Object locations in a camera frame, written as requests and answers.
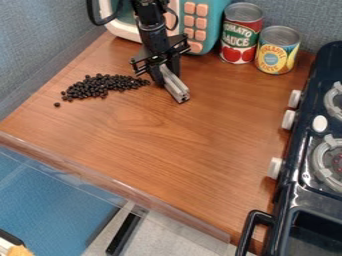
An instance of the pile of black beans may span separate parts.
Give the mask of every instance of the pile of black beans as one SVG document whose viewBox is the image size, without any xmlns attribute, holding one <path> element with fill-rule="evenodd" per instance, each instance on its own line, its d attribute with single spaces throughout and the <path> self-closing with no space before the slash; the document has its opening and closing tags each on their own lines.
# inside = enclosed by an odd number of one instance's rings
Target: pile of black beans
<svg viewBox="0 0 342 256">
<path fill-rule="evenodd" d="M 108 91 L 124 92 L 126 90 L 138 89 L 141 86 L 149 85 L 150 81 L 142 78 L 133 78 L 132 76 L 122 75 L 102 75 L 97 74 L 94 77 L 86 75 L 83 81 L 79 81 L 65 91 L 62 91 L 62 100 L 72 102 L 74 99 L 97 98 L 105 99 Z"/>
</svg>

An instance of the gray wall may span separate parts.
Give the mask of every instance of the gray wall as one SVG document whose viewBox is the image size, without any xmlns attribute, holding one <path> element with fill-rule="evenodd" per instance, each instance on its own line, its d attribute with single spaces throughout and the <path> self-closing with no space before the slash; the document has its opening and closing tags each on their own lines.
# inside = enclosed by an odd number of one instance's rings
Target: gray wall
<svg viewBox="0 0 342 256">
<path fill-rule="evenodd" d="M 285 25 L 299 31 L 302 49 L 317 52 L 342 40 L 342 0 L 248 0 L 265 13 L 265 26 Z"/>
<path fill-rule="evenodd" d="M 85 0 L 0 0 L 0 119 L 98 37 Z"/>
</svg>

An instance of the red can label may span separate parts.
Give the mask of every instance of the red can label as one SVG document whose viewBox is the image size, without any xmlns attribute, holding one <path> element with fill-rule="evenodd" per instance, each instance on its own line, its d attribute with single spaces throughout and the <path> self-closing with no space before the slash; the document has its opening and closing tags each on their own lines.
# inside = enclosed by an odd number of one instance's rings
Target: red can label
<svg viewBox="0 0 342 256">
<path fill-rule="evenodd" d="M 253 61 L 261 26 L 262 20 L 253 23 L 226 20 L 223 24 L 221 58 L 234 64 Z"/>
</svg>

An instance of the black handle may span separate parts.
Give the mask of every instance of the black handle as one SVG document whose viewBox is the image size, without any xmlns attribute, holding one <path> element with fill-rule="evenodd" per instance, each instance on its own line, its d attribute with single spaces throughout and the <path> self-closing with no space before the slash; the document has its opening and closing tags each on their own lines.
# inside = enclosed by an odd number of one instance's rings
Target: black handle
<svg viewBox="0 0 342 256">
<path fill-rule="evenodd" d="M 265 212 L 261 212 L 257 210 L 251 211 L 248 214 L 247 220 L 245 222 L 245 226 L 243 228 L 242 236 L 240 238 L 239 245 L 236 249 L 235 256 L 246 255 L 248 248 L 249 248 L 249 244 L 252 239 L 252 235 L 254 233 L 254 229 L 256 225 L 259 225 L 259 224 L 266 225 L 266 226 L 273 226 L 274 218 L 272 215 L 265 213 Z"/>
<path fill-rule="evenodd" d="M 89 19 L 95 26 L 102 26 L 102 25 L 105 25 L 108 22 L 110 22 L 110 21 L 112 21 L 118 17 L 118 15 L 120 14 L 120 12 L 122 10 L 123 3 L 125 0 L 118 0 L 115 12 L 113 12 L 108 17 L 106 17 L 104 19 L 100 19 L 100 20 L 95 19 L 93 1 L 94 0 L 87 0 L 87 10 L 88 10 Z"/>
</svg>

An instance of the toy microwave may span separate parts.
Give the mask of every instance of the toy microwave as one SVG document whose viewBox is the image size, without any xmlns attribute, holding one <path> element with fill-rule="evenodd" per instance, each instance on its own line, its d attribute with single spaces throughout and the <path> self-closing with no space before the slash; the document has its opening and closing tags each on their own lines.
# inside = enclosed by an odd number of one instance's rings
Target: toy microwave
<svg viewBox="0 0 342 256">
<path fill-rule="evenodd" d="M 110 16 L 119 0 L 99 0 L 101 17 Z M 114 35 L 140 42 L 139 32 L 135 24 L 131 1 L 123 1 L 124 5 L 118 17 L 106 24 L 106 28 Z M 179 17 L 179 23 L 169 36 L 186 33 L 191 46 L 191 53 L 205 54 L 209 52 L 220 37 L 222 14 L 231 0 L 170 0 L 168 5 Z M 172 27 L 176 17 L 165 14 L 166 25 Z"/>
</svg>

